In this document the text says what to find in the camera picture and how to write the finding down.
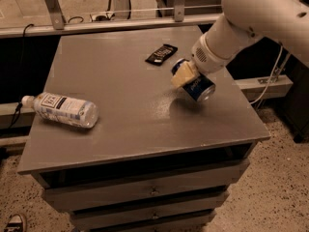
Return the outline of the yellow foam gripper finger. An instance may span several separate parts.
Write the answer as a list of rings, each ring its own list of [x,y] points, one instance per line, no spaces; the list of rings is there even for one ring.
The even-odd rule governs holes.
[[[175,66],[176,72],[171,79],[172,84],[176,87],[183,87],[185,84],[196,79],[200,74],[190,61],[180,61]]]

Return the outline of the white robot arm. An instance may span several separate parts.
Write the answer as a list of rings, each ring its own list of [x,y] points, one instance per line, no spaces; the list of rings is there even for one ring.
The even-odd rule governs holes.
[[[171,82],[177,88],[215,73],[267,37],[309,65],[309,9],[299,0],[221,0],[222,14],[191,48]]]

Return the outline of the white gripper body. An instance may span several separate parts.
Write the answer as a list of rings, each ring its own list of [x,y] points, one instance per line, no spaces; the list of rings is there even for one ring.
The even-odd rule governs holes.
[[[190,66],[203,75],[220,71],[231,60],[231,57],[222,58],[210,49],[206,34],[203,34],[191,48]]]

